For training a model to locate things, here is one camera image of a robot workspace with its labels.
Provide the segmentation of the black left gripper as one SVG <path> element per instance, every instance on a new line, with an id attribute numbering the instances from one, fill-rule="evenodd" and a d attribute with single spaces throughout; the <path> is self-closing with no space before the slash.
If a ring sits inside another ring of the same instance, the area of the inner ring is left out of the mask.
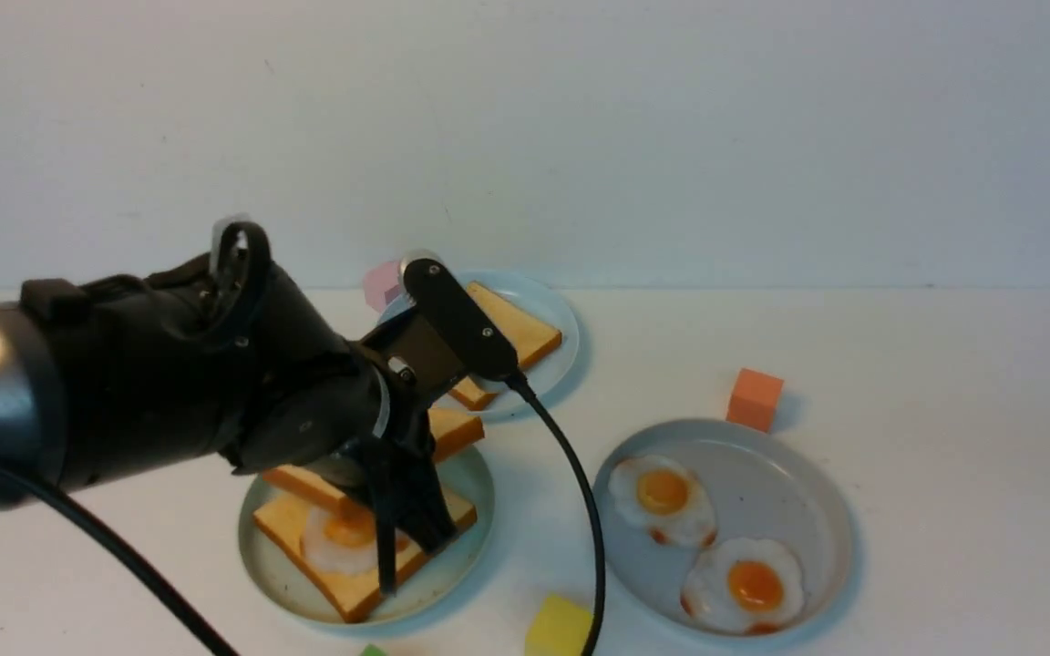
<path id="1" fill-rule="evenodd" d="M 26 280 L 18 462 L 65 490 L 208 454 L 237 475 L 308 466 L 368 493 L 392 597 L 397 528 L 426 555 L 458 535 L 432 462 L 435 392 L 390 365 L 405 331 L 335 332 L 253 221 L 149 277 Z"/>

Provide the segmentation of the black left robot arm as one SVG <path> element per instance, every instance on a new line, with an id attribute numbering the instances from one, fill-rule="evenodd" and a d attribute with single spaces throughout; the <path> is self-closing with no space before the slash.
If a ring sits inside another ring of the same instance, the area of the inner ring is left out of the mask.
<path id="1" fill-rule="evenodd" d="M 414 311 L 339 335 L 236 216 L 174 270 L 0 303 L 0 466 L 67 493 L 212 454 L 234 475 L 304 466 L 375 512 L 390 594 L 396 536 L 437 555 L 458 535 L 427 411 L 459 369 Z M 25 502 L 0 483 L 0 509 Z"/>

